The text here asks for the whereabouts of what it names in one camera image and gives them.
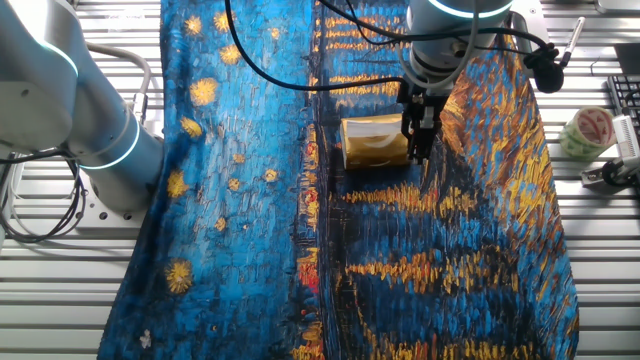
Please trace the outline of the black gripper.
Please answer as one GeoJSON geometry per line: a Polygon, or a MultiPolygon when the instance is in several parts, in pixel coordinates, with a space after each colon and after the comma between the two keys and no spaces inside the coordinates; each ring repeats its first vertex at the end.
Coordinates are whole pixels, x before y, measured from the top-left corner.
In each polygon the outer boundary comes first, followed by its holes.
{"type": "Polygon", "coordinates": [[[426,90],[410,80],[401,82],[397,95],[397,102],[403,106],[401,130],[410,131],[408,158],[414,163],[424,160],[423,129],[427,129],[425,159],[430,159],[441,130],[440,113],[449,95],[449,90],[426,90]]]}

